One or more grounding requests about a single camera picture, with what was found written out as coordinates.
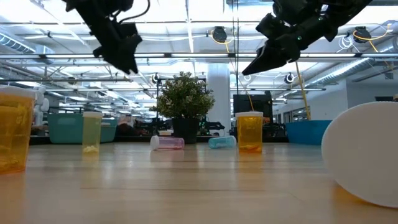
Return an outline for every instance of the table surface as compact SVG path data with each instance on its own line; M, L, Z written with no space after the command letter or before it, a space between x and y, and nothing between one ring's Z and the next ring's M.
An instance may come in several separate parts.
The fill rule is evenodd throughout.
M27 170L0 176L8 223L397 223L330 177L316 146L151 151L147 143L32 146Z

